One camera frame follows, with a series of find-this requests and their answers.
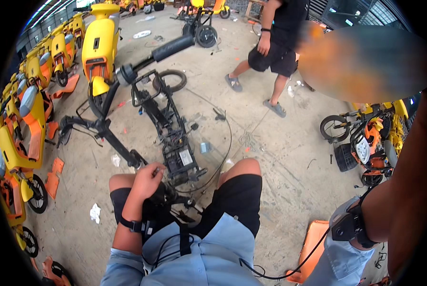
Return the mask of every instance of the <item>shirt sleeve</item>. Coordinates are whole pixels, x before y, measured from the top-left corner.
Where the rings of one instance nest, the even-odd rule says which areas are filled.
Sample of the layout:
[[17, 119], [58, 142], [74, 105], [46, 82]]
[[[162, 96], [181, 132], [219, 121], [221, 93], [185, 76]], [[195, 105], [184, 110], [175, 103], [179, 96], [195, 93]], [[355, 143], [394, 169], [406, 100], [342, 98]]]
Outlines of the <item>shirt sleeve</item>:
[[145, 276], [141, 255], [111, 249], [101, 286], [139, 286]]

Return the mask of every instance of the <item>black shirt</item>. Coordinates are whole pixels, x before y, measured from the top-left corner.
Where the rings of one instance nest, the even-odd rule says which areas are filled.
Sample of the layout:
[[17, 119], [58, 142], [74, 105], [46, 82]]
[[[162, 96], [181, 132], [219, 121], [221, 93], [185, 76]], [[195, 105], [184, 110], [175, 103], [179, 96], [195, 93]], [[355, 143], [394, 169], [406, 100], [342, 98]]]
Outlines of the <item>black shirt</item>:
[[283, 0], [282, 6], [275, 10], [273, 43], [294, 49], [301, 23], [309, 19], [309, 4], [310, 0]]

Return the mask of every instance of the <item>concrete floor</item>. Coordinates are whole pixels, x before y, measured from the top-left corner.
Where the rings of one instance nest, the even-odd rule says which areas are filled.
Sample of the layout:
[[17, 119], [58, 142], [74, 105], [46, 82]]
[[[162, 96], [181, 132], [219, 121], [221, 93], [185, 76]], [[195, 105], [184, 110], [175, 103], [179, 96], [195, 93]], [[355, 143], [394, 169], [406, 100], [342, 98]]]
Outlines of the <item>concrete floor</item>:
[[[118, 44], [115, 65], [136, 63], [150, 54], [153, 48], [148, 46], [159, 44], [153, 40], [156, 35], [163, 36], [166, 42], [181, 35], [183, 22], [169, 18], [175, 12], [176, 9], [168, 6], [162, 12], [153, 13], [156, 19], [152, 21], [136, 23], [146, 17], [143, 13], [122, 19], [120, 27], [124, 39]], [[209, 168], [208, 174], [194, 186], [202, 185], [212, 176], [228, 151], [228, 125], [215, 121], [212, 106], [227, 111], [232, 130], [229, 158], [235, 162], [245, 157], [256, 158], [263, 174], [261, 228], [256, 237], [255, 264], [264, 267], [266, 275], [284, 275], [286, 270], [298, 265], [310, 222], [328, 220], [337, 206], [366, 190], [354, 189], [354, 185], [361, 185], [359, 168], [341, 173], [335, 159], [330, 164], [333, 146], [323, 140], [319, 132], [323, 118], [345, 112], [350, 107], [346, 102], [306, 88], [300, 89], [294, 97], [285, 90], [280, 103], [286, 108], [287, 116], [282, 119], [262, 105], [272, 94], [276, 77], [269, 70], [245, 72], [240, 77], [244, 91], [235, 93], [225, 83], [224, 75], [247, 58], [258, 37], [251, 32], [251, 24], [241, 18], [234, 22], [216, 16], [212, 25], [221, 38], [220, 52], [216, 52], [216, 47], [204, 49], [196, 45], [159, 64], [152, 64], [146, 71], [178, 69], [185, 70], [188, 77], [186, 87], [175, 93], [174, 101], [181, 115], [199, 124], [199, 129], [191, 133], [190, 143], [195, 147], [199, 166]], [[143, 30], [151, 30], [152, 34], [132, 38]], [[73, 94], [55, 100], [55, 120], [66, 114], [74, 115], [75, 109], [86, 99], [87, 82], [81, 67], [77, 73], [80, 80]], [[296, 72], [289, 84], [294, 85], [300, 79]], [[52, 85], [51, 92], [59, 88]], [[146, 88], [153, 90], [151, 84], [146, 84]], [[129, 99], [130, 89], [119, 88], [112, 105], [115, 110], [109, 117], [111, 130], [125, 146], [136, 149], [149, 162], [162, 162], [160, 147], [153, 145], [157, 134], [149, 118], [139, 116], [130, 102], [116, 107]], [[90, 111], [86, 111], [84, 117], [94, 119]], [[211, 153], [200, 154], [202, 141], [211, 143]], [[39, 241], [40, 251], [36, 258], [39, 267], [45, 257], [51, 255], [71, 272], [76, 284], [82, 286], [99, 284], [116, 228], [108, 179], [116, 173], [131, 172], [124, 160], [119, 168], [115, 167], [111, 156], [116, 151], [107, 142], [99, 141], [99, 144], [103, 147], [95, 144], [91, 137], [73, 130], [69, 143], [59, 150], [45, 145], [44, 168], [36, 173], [46, 179], [56, 157], [65, 162], [64, 170], [56, 200], [50, 198], [43, 214], [35, 214], [27, 208], [25, 222]], [[210, 203], [214, 185], [204, 195], [193, 194], [201, 206]], [[89, 217], [94, 203], [102, 208], [100, 224]], [[374, 268], [377, 255], [365, 271], [364, 285], [381, 279], [386, 273], [386, 261], [382, 262], [384, 267], [380, 272]], [[286, 281], [262, 280], [262, 283], [291, 285]]]

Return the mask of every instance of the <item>man in black clothes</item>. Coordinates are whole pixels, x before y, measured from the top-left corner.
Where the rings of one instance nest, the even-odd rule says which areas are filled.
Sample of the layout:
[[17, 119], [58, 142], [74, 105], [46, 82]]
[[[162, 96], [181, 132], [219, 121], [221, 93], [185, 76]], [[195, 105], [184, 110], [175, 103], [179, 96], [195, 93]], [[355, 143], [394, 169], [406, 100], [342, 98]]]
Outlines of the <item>man in black clothes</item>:
[[296, 70], [296, 53], [293, 51], [299, 27], [309, 19], [310, 0], [268, 0], [263, 9], [262, 33], [258, 45], [248, 54], [248, 60], [225, 76], [226, 82], [236, 92], [242, 91], [238, 76], [249, 68], [264, 72], [269, 66], [278, 73], [271, 99], [264, 100], [267, 106], [280, 117], [286, 112], [278, 103], [288, 78]]

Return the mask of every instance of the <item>black shorts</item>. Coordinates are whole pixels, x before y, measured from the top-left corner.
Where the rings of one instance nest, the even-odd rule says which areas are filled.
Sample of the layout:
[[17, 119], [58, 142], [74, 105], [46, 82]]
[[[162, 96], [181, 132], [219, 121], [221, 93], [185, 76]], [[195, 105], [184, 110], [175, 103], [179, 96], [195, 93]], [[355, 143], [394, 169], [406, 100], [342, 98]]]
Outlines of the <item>black shorts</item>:
[[272, 72], [291, 77], [296, 71], [296, 53], [271, 42], [268, 55], [265, 57], [258, 52], [258, 45], [256, 45], [248, 54], [248, 64], [257, 72], [264, 72], [271, 67]]
[[[189, 229], [189, 232], [204, 238], [226, 212], [230, 216], [237, 216], [237, 219], [256, 237], [260, 228], [258, 212], [260, 211], [261, 189], [262, 177], [258, 175], [239, 175], [227, 180], [218, 190], [215, 190], [212, 203], [203, 212], [200, 223]], [[117, 224], [121, 219], [129, 192], [130, 188], [121, 188], [110, 193]], [[174, 221], [178, 223], [178, 220], [170, 213], [170, 208], [161, 209], [158, 214], [158, 227], [153, 233]]]

